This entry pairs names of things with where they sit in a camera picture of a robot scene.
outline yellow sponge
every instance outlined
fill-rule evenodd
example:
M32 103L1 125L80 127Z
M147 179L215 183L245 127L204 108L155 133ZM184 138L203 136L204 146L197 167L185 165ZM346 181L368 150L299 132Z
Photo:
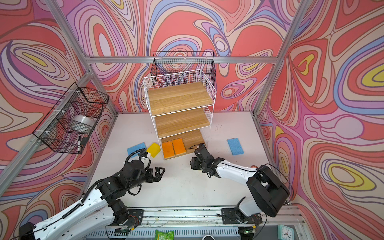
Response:
M162 146L163 146L164 158L170 158L175 156L175 152L173 151L173 145L171 141L163 142Z
M157 143L153 143L148 149L147 152L151 154L151 157L156 157L156 155L160 152L160 145Z
M172 140L172 143L173 143L173 148L175 149L176 155L185 153L185 147L184 147L182 138Z

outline robotic arm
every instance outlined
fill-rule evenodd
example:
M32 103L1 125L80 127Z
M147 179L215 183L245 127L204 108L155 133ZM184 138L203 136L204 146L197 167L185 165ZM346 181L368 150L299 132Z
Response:
M128 162L129 158L138 152L139 160ZM36 225L28 222L21 226L19 239L76 240L99 227L110 224L129 225L126 222L130 212L118 198L124 196L126 192L131 195L138 194L142 183L160 181L165 171L165 168L155 167L153 176L153 169L149 168L150 162L144 168L142 157L147 157L145 149L130 154L119 172L95 182L81 200ZM137 186L139 191L136 194L131 193L130 189Z
M230 163L223 158L214 158L203 143L194 151L190 165L193 170L202 170L209 177L223 177L246 185L252 197L240 200L234 208L238 222L246 222L253 214L264 212L275 217L289 196L289 190L279 178L265 165L259 168L243 167Z

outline wooden shelf board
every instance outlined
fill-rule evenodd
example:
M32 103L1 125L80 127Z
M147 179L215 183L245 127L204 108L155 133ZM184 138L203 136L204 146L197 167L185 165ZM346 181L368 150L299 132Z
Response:
M201 82L148 90L152 116L213 104Z
M155 117L159 138L209 126L202 108Z
M198 145L199 143L204 143L205 144L204 138L201 135L201 132L200 132L199 129L196 129L196 130L193 130L193 131L189 131L189 132L180 133L180 134L177 134L177 135L174 135L174 136L170 136L170 137L166 137L166 138L162 138L161 139L161 143L169 142L169 141L172 141L172 140L175 140L175 139L178 139L178 138L182 138L183 139L184 147L185 147L185 150L187 152L185 152L183 154L176 155L174 157L166 158L165 160L172 159L172 158L175 158L175 157L180 157L180 156L192 153L195 150L194 149L188 149L188 148L190 148L190 147L192 147L194 145Z

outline top shelf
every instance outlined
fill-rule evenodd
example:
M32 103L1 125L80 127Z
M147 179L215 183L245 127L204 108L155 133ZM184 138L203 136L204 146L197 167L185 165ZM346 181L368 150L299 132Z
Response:
M213 105L201 82L149 89L148 97L152 116Z

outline white wire rack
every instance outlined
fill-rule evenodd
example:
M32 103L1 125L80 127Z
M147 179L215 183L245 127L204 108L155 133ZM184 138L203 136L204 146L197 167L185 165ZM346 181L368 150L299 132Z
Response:
M212 102L210 104L204 104L203 106L199 106L199 104L197 104L196 106L193 106L193 107L190 107L187 109L170 111L170 112L166 112L166 113L162 113L162 114L153 114L152 113L151 102L150 102L150 97L149 97L148 91L172 87L172 86L177 86L177 85L183 85L183 84L188 84L188 83L195 83L195 82L201 82L202 83L202 85L204 86L204 88L207 92L207 95L212 100ZM167 136L159 137L158 128L156 126L156 120L155 120L155 118L158 116L179 113L178 115L174 115L176 117L176 116L180 116L180 112L190 111L193 109L201 108L203 110L208 122L209 122L209 126L204 126L204 127L210 128L210 126L212 124L214 104L215 104L215 100L216 100L216 89L215 89L214 85L212 84L212 82L207 78L207 76L203 73L203 71L201 69L190 70L190 71L179 72L179 73L164 74L164 75L158 75L158 76L149 76L149 77L143 78L143 83L144 83L144 93L145 93L145 99L146 99L148 111L150 113L152 123L155 127L156 135L157 135L157 138L159 139L159 145L160 145L161 149L162 149L161 139L166 138L166 137L170 137L170 136L175 136L175 135L178 135L181 133L193 131L196 129L200 129L203 127L192 127L192 128L189 128L188 130L184 129L184 130L182 130L176 134L173 133L173 134L169 134ZM209 129L209 131L202 131L202 136L203 136L206 144L209 141L209 132L210 132L210 129Z

